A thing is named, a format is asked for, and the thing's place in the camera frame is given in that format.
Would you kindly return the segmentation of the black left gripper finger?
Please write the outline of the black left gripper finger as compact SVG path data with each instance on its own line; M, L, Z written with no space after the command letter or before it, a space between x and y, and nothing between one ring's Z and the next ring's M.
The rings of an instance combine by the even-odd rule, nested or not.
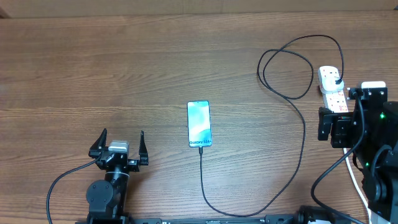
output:
M147 152L144 131L141 131L140 135L140 143L139 143L139 162L140 166L148 166L149 165L149 155Z
M88 156L99 157L100 154L106 149L107 129L104 128L99 138L90 147Z

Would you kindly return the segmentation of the blue Galaxy smartphone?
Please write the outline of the blue Galaxy smartphone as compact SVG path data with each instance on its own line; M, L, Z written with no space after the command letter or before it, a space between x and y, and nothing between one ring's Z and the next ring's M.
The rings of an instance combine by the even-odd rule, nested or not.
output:
M189 101L187 103L188 144L190 147L212 145L209 101Z

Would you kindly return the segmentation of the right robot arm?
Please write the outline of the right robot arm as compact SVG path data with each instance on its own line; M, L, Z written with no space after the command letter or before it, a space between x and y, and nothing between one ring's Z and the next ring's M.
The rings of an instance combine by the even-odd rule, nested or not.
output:
M360 162L362 189L373 214L397 223L397 102L387 99L388 89L352 88L354 111L318 110L318 139L334 148L350 147Z

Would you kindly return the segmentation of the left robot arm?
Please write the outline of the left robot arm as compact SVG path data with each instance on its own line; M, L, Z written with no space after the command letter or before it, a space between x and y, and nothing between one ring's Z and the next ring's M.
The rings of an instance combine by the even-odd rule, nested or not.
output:
M138 172L140 166L149 164L144 132L141 131L139 158L129 158L129 143L113 140L106 145L107 130L90 147L88 155L99 169L105 171L103 180L94 181L86 191L89 204L87 223L134 223L124 211L129 183L129 174Z

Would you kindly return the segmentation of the white charger plug adapter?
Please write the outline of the white charger plug adapter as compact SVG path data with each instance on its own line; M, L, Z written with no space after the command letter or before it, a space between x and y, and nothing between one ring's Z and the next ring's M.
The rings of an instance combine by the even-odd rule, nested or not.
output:
M321 77L320 79L320 91L323 94L332 94L334 92L341 91L344 88L344 81L336 79L335 77Z

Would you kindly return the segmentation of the white power strip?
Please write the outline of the white power strip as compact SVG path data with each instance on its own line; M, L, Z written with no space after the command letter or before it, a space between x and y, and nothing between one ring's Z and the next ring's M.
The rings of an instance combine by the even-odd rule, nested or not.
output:
M332 66L322 66L317 73L325 108L334 113L348 112L343 92L344 81L336 84L336 81L340 79L338 69Z

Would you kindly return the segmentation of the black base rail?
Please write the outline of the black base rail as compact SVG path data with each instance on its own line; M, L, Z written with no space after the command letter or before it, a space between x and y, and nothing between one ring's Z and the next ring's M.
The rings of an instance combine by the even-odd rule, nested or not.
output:
M338 217L320 207L302 205L293 214L273 214L264 217L246 218L184 218L184 219L161 219L161 218L132 218L123 217L119 219L94 219L87 216L85 220L79 220L77 224L92 223L132 223L132 224L350 224L348 219Z

